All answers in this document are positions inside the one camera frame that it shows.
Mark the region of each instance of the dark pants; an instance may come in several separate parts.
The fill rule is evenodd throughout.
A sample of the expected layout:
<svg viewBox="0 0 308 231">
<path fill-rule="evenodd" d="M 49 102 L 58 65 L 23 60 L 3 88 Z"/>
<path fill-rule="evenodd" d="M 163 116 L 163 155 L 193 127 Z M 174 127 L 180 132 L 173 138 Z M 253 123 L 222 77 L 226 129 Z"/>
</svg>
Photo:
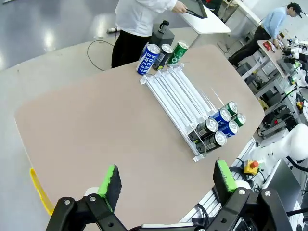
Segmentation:
<svg viewBox="0 0 308 231">
<path fill-rule="evenodd" d="M 150 38 L 151 36 L 142 37 L 121 30 L 112 51 L 111 67 L 115 68 L 138 61 Z"/>
<path fill-rule="evenodd" d="M 259 45 L 257 41 L 260 40 L 268 40 L 270 39 L 270 35 L 266 32 L 266 30 L 259 26 L 254 34 L 254 37 L 252 40 L 247 43 L 245 46 L 240 48 L 234 55 L 232 55 L 229 58 L 229 62 L 232 65 L 238 65 L 238 63 L 243 60 L 244 58 L 247 58 L 259 50 Z"/>
</svg>

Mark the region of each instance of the tablet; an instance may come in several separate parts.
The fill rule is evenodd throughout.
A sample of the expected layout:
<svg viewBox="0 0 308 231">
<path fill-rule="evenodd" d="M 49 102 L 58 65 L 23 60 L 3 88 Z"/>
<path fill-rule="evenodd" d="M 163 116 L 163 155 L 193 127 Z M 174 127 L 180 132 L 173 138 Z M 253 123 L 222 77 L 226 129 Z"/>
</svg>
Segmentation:
<svg viewBox="0 0 308 231">
<path fill-rule="evenodd" d="M 180 0 L 187 6 L 187 13 L 198 18 L 207 18 L 204 6 L 201 0 Z"/>
</svg>

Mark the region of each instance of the red button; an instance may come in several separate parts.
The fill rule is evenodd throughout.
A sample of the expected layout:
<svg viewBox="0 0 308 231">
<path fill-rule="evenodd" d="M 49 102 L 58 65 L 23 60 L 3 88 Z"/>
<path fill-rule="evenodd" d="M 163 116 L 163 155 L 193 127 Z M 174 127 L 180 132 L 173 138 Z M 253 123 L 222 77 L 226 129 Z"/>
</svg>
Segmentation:
<svg viewBox="0 0 308 231">
<path fill-rule="evenodd" d="M 254 160 L 254 161 L 250 164 L 250 167 L 251 167 L 252 169 L 254 169 L 254 168 L 258 167 L 258 166 L 259 166 L 259 163 L 258 163 L 257 160 Z"/>
</svg>

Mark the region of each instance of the person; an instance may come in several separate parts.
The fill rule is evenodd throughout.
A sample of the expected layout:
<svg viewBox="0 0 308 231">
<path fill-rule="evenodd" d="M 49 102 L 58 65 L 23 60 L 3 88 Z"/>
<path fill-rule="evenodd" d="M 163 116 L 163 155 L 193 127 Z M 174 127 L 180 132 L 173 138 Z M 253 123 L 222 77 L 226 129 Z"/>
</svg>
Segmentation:
<svg viewBox="0 0 308 231">
<path fill-rule="evenodd" d="M 259 45 L 257 41 L 259 40 L 269 40 L 271 37 L 274 39 L 275 47 L 279 48 L 280 36 L 279 27 L 284 22 L 286 16 L 290 16 L 292 18 L 299 16 L 302 12 L 300 6 L 297 3 L 290 3 L 287 7 L 279 7 L 271 11 L 262 22 L 260 26 L 256 29 L 254 37 L 252 40 L 239 49 L 236 53 L 234 53 L 228 60 L 229 62 L 238 67 L 238 63 L 244 58 L 253 55 L 259 50 Z"/>
<path fill-rule="evenodd" d="M 185 13 L 186 9 L 178 0 L 119 0 L 115 20 L 121 32 L 113 48 L 111 67 L 139 60 L 152 35 L 153 21 L 159 14 L 166 10 Z"/>
</svg>

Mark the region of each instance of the blue can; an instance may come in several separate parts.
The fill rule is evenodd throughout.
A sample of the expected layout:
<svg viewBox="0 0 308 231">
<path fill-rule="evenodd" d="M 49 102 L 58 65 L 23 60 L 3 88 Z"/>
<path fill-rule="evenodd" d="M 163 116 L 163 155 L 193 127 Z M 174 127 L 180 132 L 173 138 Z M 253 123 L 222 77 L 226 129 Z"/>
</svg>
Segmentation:
<svg viewBox="0 0 308 231">
<path fill-rule="evenodd" d="M 137 73 L 140 75 L 148 73 L 159 53 L 160 49 L 157 45 L 148 44 L 137 65 Z"/>
<path fill-rule="evenodd" d="M 219 108 L 218 111 L 211 115 L 210 118 L 213 118 L 218 123 L 218 126 L 221 127 L 226 125 L 231 120 L 231 114 L 227 108 Z"/>
<path fill-rule="evenodd" d="M 228 124 L 221 126 L 219 128 L 219 131 L 222 131 L 228 138 L 238 133 L 239 126 L 234 120 L 231 120 Z"/>
</svg>

